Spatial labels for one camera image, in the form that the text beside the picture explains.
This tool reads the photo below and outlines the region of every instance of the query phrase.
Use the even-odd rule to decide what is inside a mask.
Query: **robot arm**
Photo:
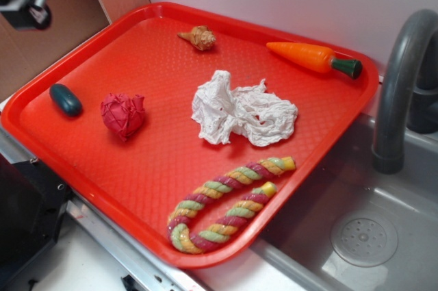
[[[51,12],[46,0],[0,0],[0,12],[17,30],[42,30],[51,23]]]

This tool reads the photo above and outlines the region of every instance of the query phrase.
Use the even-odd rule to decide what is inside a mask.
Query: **drain cover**
[[[331,243],[346,262],[359,267],[373,267],[392,257],[397,249],[398,237],[389,220],[363,210],[350,212],[335,223]]]

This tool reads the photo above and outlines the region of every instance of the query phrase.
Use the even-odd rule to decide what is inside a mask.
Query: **striped rope toy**
[[[183,253],[201,254],[213,251],[227,242],[240,227],[259,212],[276,193],[276,186],[267,182],[242,197],[222,218],[207,230],[191,233],[188,225],[206,205],[216,202],[223,194],[239,189],[260,179],[272,179],[286,171],[295,170],[292,157],[250,162],[229,173],[207,181],[187,195],[168,219],[168,237],[173,246]]]

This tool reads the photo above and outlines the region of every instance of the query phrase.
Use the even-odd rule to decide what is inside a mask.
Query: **textured tray surface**
[[[177,37],[179,31],[204,24],[217,38],[211,51],[200,52]],[[341,58],[362,60],[363,74],[356,81],[335,72],[319,75],[265,48],[266,42],[280,40],[317,43],[172,3],[148,5],[19,90],[1,120],[78,193],[163,260],[182,268],[211,266],[250,244],[376,91],[377,70],[365,56],[331,46]],[[231,88],[266,79],[268,92],[295,103],[299,115],[292,137],[266,148],[237,135],[228,145],[199,139],[200,127],[190,118],[192,100],[217,69],[231,73]],[[60,114],[49,97],[55,82],[81,100],[81,116]],[[145,96],[146,122],[126,143],[107,130],[100,116],[100,103],[110,92]],[[296,160],[297,170],[273,180],[279,193],[232,242],[198,256],[172,248],[167,217],[186,194],[250,161],[288,155]],[[252,187],[233,191],[204,209],[191,229],[208,226]]]

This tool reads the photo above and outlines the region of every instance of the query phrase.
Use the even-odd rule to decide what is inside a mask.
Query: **crumpled tissue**
[[[124,142],[143,124],[146,115],[144,96],[136,94],[108,94],[101,103],[103,123]]]
[[[211,144],[229,144],[233,132],[265,147],[293,134],[298,116],[294,104],[265,93],[265,79],[258,86],[231,91],[230,78],[230,72],[217,70],[211,81],[198,87],[192,119],[201,125],[199,138]]]

